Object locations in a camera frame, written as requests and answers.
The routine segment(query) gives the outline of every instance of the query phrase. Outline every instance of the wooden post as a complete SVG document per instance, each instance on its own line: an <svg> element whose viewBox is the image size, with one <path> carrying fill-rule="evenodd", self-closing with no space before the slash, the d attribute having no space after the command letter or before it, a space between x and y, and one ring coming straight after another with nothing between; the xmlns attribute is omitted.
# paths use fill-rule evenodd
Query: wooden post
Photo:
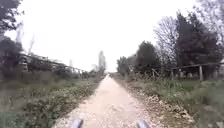
<svg viewBox="0 0 224 128"><path fill-rule="evenodd" d="M203 69L202 66L199 66L199 76L200 76L200 81L203 80Z"/></svg>
<svg viewBox="0 0 224 128"><path fill-rule="evenodd" d="M213 73L213 77L214 77L214 79L218 78L218 70L217 69L215 69L215 71Z"/></svg>
<svg viewBox="0 0 224 128"><path fill-rule="evenodd" d="M173 69L171 70L171 79L174 79L174 73L173 73Z"/></svg>
<svg viewBox="0 0 224 128"><path fill-rule="evenodd" d="M155 77L155 73L154 73L154 70L152 69L152 77L154 78Z"/></svg>

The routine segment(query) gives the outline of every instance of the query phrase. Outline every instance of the fence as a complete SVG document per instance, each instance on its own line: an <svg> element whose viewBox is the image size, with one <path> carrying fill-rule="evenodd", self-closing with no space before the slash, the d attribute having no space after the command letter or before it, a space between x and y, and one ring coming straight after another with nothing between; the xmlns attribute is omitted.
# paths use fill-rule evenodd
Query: fence
<svg viewBox="0 0 224 128"><path fill-rule="evenodd" d="M71 67L71 66L67 66L67 65L65 65L65 64L63 64L63 63L57 63L57 62L54 62L54 61L51 61L51 60L48 60L46 57L41 57L41 58L43 58L43 59L41 59L41 58L38 58L38 57L36 57L36 56L29 56L29 55L25 55L25 54L21 54L21 56L22 56L22 60L23 60L23 62L21 63L22 65L24 65L26 68L25 69L27 69L27 70L29 70L28 68L27 68L27 63L29 63L29 61L31 61L31 60L33 60L33 59L35 59L35 60L38 60L39 62L46 62L46 63L49 63L50 65L52 65L52 67L54 68L54 67L57 67L57 66L62 66L63 68L67 68L67 69L70 69L72 72L76 72L76 73L78 73L78 74L82 74L82 73L84 73L84 72L87 72L87 71L85 71L85 70L82 70L82 69L78 69L78 68L74 68L74 67Z"/></svg>
<svg viewBox="0 0 224 128"><path fill-rule="evenodd" d="M164 74L168 74L171 79L191 78L204 80L204 76L208 76L203 68L212 66L214 71L209 72L209 78L220 78L224 76L224 63L207 63L207 64L195 64L182 67L175 67L169 69L152 69L153 77L165 77ZM194 72L186 72L186 69L193 69Z"/></svg>

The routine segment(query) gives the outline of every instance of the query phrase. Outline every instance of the vegetation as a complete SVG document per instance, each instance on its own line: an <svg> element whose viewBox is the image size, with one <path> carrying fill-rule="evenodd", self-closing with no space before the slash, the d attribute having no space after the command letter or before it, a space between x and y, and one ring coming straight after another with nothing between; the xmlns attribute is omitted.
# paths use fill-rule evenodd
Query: vegetation
<svg viewBox="0 0 224 128"><path fill-rule="evenodd" d="M18 11L21 0L1 0L0 1L0 33L6 30L16 29L16 17L22 14Z"/></svg>
<svg viewBox="0 0 224 128"><path fill-rule="evenodd" d="M135 72L141 74L151 73L152 68L159 67L159 57L156 54L155 47L149 43L143 41L136 53L136 60L134 64Z"/></svg>
<svg viewBox="0 0 224 128"><path fill-rule="evenodd" d="M98 72L103 75L104 71L106 70L106 58L104 56L103 51L99 53L99 67Z"/></svg>
<svg viewBox="0 0 224 128"><path fill-rule="evenodd" d="M173 68L223 60L223 1L200 0L199 3L201 6L194 7L195 11L187 16L177 12L176 18L164 17L154 29L157 45L143 42L133 61L129 61L130 57L118 59L117 71L127 78L132 89L148 96L157 95L168 104L185 108L196 120L195 126L221 128L224 123L223 81L213 81L209 77L221 71L220 65L202 66L205 81L186 77L185 80L171 80L170 77ZM151 77L152 69L160 74L159 78ZM199 74L198 67L181 70L181 73Z"/></svg>
<svg viewBox="0 0 224 128"><path fill-rule="evenodd" d="M98 79L57 79L51 72L35 72L23 80L0 83L0 127L50 128L55 120L91 95Z"/></svg>
<svg viewBox="0 0 224 128"><path fill-rule="evenodd" d="M209 126L219 128L217 123L223 121L223 81L171 81L130 77L126 82L134 92L158 96L160 100L173 106L170 110L179 113L182 117L186 116L183 108L186 109L193 116L195 126L199 128Z"/></svg>

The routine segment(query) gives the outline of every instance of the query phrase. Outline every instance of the bare tree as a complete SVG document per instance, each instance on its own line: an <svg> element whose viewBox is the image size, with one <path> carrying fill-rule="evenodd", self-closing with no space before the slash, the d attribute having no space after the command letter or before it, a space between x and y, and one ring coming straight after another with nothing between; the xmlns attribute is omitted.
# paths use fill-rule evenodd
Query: bare tree
<svg viewBox="0 0 224 128"><path fill-rule="evenodd" d="M103 51L99 53L99 72L103 75L104 71L106 70L106 58L104 56Z"/></svg>
<svg viewBox="0 0 224 128"><path fill-rule="evenodd" d="M218 34L219 43L224 43L224 0L198 0L194 6L210 31Z"/></svg>
<svg viewBox="0 0 224 128"><path fill-rule="evenodd" d="M175 60L175 44L178 37L176 20L173 17L164 17L154 28L154 32L159 46L161 64L165 66L168 61Z"/></svg>

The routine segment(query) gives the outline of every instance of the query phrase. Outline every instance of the weeds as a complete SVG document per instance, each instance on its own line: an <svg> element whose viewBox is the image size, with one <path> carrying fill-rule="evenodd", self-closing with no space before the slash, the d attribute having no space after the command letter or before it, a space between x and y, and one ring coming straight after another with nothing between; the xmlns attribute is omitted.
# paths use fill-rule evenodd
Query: weeds
<svg viewBox="0 0 224 128"><path fill-rule="evenodd" d="M157 95L169 104L185 108L199 128L216 128L218 122L224 121L224 83L221 80L126 79L134 90L148 96Z"/></svg>
<svg viewBox="0 0 224 128"><path fill-rule="evenodd" d="M99 79L62 80L48 73L39 76L36 81L2 81L0 127L50 128L57 118L91 95L99 82Z"/></svg>

